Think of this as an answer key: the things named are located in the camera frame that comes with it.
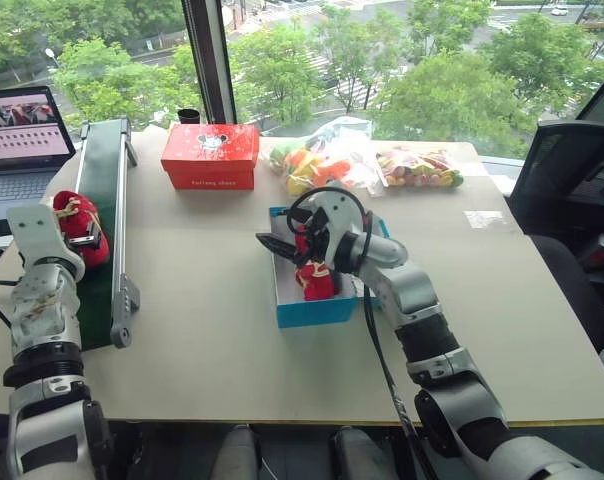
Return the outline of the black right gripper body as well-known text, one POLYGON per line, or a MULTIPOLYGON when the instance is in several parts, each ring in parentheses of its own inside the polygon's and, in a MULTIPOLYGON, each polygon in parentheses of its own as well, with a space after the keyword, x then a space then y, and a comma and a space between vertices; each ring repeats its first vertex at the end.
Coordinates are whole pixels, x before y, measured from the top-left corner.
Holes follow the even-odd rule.
POLYGON ((329 218, 325 210, 318 208, 312 212, 308 208, 291 208, 290 222, 295 240, 302 242, 302 247, 296 246, 293 263, 304 265, 308 261, 324 262, 329 243, 329 218))

